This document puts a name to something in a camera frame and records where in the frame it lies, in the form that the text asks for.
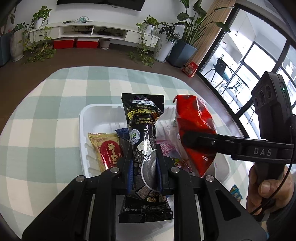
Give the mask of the person's right hand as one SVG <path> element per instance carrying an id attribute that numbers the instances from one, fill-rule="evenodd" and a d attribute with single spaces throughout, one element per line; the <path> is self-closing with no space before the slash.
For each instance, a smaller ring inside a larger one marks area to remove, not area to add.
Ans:
<path id="1" fill-rule="evenodd" d="M 274 195 L 275 206 L 270 209 L 270 212 L 276 211 L 280 208 L 284 208 L 291 201 L 295 183 L 292 174 L 285 166 L 284 174 L 288 173 L 287 179 L 282 185 L 281 189 Z M 248 185 L 248 196 L 246 203 L 246 210 L 249 213 L 254 212 L 257 209 L 264 198 L 269 198 L 276 189 L 280 186 L 282 180 L 264 180 L 262 183 L 257 183 L 257 174 L 255 166 L 253 165 L 249 171 L 249 185 Z"/>

